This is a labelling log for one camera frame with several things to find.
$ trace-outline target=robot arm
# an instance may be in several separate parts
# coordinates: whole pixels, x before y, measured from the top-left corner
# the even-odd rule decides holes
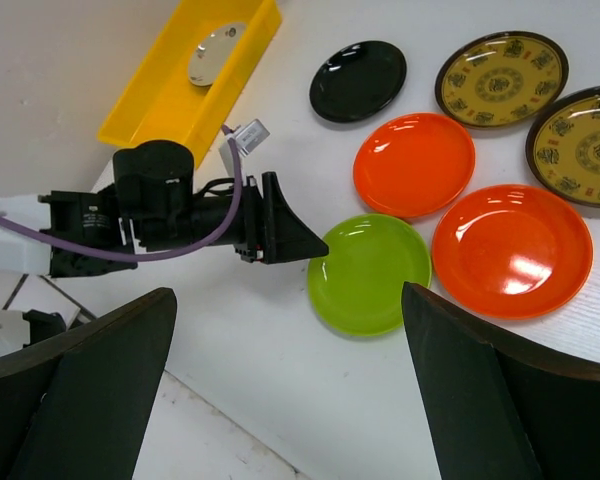
[[[257,120],[231,134],[242,156],[267,136]],[[226,142],[220,151],[229,167]],[[193,193],[193,155],[167,140],[119,150],[113,156],[113,171],[114,183],[98,193],[54,191],[2,198],[0,216],[73,243],[133,254],[134,240],[148,252],[201,240],[223,221],[233,197],[233,178],[214,180]],[[238,212],[211,245],[233,245],[242,260],[265,264],[328,254],[327,245],[287,205],[274,172],[262,175],[262,193],[254,177],[243,175],[241,180]],[[0,270],[59,278],[136,267],[137,263],[85,256],[0,229]]]

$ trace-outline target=brown plate rim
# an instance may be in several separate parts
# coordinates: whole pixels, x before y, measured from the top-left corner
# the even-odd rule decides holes
[[[536,179],[547,190],[549,190],[552,193],[555,193],[559,197],[561,197],[565,200],[568,200],[572,203],[577,203],[579,205],[585,205],[587,207],[595,207],[595,208],[600,208],[600,203],[587,202],[586,200],[579,200],[577,198],[570,197],[569,195],[567,195],[564,192],[555,188],[551,183],[549,183],[547,181],[547,179],[544,178],[544,176],[542,176],[542,174],[540,173],[540,170],[538,169],[536,162],[535,162],[534,145],[536,143],[536,139],[538,138],[540,130],[542,130],[542,127],[544,127],[546,125],[547,121],[553,115],[555,115],[560,110],[564,110],[569,105],[580,102],[581,100],[585,100],[587,98],[593,99],[598,96],[600,96],[600,85],[598,85],[596,87],[585,88],[584,90],[574,92],[570,95],[567,95],[564,98],[561,98],[560,100],[553,103],[552,105],[550,105],[549,108],[544,110],[538,116],[538,118],[535,119],[535,121],[533,122],[533,125],[531,125],[531,128],[529,129],[529,133],[527,134],[527,140],[526,140],[525,146],[524,146],[525,156],[527,157],[527,165],[529,165],[529,168],[531,169],[533,176],[536,177]]]
[[[444,82],[445,74],[447,73],[447,71],[449,70],[451,65],[453,65],[453,63],[462,54],[464,54],[468,50],[471,50],[472,48],[476,47],[477,45],[480,45],[481,43],[488,42],[489,40],[495,40],[496,38],[502,38],[502,37],[527,37],[527,38],[531,38],[534,40],[539,40],[541,42],[544,42],[547,45],[549,45],[551,48],[553,48],[553,50],[558,54],[558,60],[560,61],[561,65],[562,65],[562,72],[563,72],[562,78],[560,79],[560,84],[558,85],[558,88],[553,93],[553,95],[551,95],[551,97],[549,98],[549,100],[547,101],[545,106],[540,108],[539,110],[537,110],[534,114],[529,115],[527,117],[523,117],[521,119],[515,120],[510,123],[506,123],[504,125],[485,126],[485,125],[477,125],[477,124],[473,124],[473,123],[468,123],[463,120],[460,120],[455,115],[455,113],[453,113],[451,110],[449,110],[447,108],[447,106],[444,103],[444,98],[442,97],[442,83]],[[436,77],[434,93],[436,96],[436,103],[438,104],[438,107],[440,107],[440,110],[442,110],[445,115],[447,115],[448,117],[451,117],[456,122],[464,125],[467,128],[471,128],[471,129],[475,129],[475,130],[497,130],[497,129],[501,129],[501,128],[511,127],[513,125],[516,125],[518,123],[528,120],[529,118],[533,117],[534,115],[538,115],[538,114],[544,112],[547,108],[549,108],[552,105],[554,100],[556,98],[558,98],[558,96],[560,96],[560,94],[562,93],[562,90],[564,90],[564,87],[567,84],[568,78],[569,78],[569,60],[567,60],[567,55],[564,53],[564,50],[562,49],[562,47],[560,45],[558,45],[556,42],[554,42],[550,38],[545,37],[544,35],[540,35],[539,33],[527,32],[524,30],[510,30],[510,31],[504,31],[504,32],[490,33],[489,35],[485,35],[483,37],[477,38],[476,40],[469,42],[465,46],[456,50],[447,59],[447,61],[444,62],[444,64],[442,65],[442,68],[440,68],[440,71],[438,72],[438,76]]]

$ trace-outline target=yellow tray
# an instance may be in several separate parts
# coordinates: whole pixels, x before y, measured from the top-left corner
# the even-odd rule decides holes
[[[247,29],[211,87],[189,82],[187,67],[198,44],[232,22]],[[183,0],[109,113],[98,139],[135,147],[165,139],[193,152],[197,168],[211,147],[278,30],[275,0]]]

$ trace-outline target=green plate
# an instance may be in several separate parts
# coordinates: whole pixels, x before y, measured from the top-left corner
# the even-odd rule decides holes
[[[329,256],[309,262],[309,298],[331,327],[371,336],[402,325],[404,282],[431,283],[431,257],[404,221],[380,214],[345,220],[324,237]]]

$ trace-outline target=purple cable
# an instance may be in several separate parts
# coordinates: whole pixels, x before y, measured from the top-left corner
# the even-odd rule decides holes
[[[232,133],[232,130],[226,125],[222,125],[222,132],[225,135],[227,135],[229,133]],[[25,227],[24,225],[20,225],[19,223],[7,220],[4,217],[0,217],[0,228],[3,228],[5,230],[11,230],[12,232],[18,233],[38,242],[46,243],[48,245],[51,245],[52,247],[61,248],[69,252],[79,253],[80,255],[86,255],[88,257],[102,258],[103,260],[111,260],[114,262],[157,262],[159,260],[168,260],[170,258],[181,257],[183,255],[193,253],[196,250],[200,250],[201,248],[206,247],[207,245],[210,245],[211,243],[218,240],[224,234],[224,232],[227,231],[227,229],[231,225],[231,222],[233,222],[236,213],[238,213],[238,207],[240,206],[240,196],[242,195],[242,169],[240,168],[240,154],[238,153],[238,146],[236,145],[236,141],[233,138],[229,138],[228,143],[229,149],[231,150],[231,156],[233,157],[233,172],[235,175],[233,198],[231,199],[231,204],[229,205],[229,211],[227,212],[227,216],[224,217],[224,220],[222,220],[222,223],[218,225],[218,228],[216,228],[213,232],[211,232],[203,239],[192,243],[187,247],[167,250],[166,252],[145,253],[140,255],[132,253],[116,253],[109,252],[107,250],[100,250],[98,248],[85,247],[84,245],[79,245],[77,243],[69,242],[67,240],[52,237],[51,235],[40,233],[36,230]]]

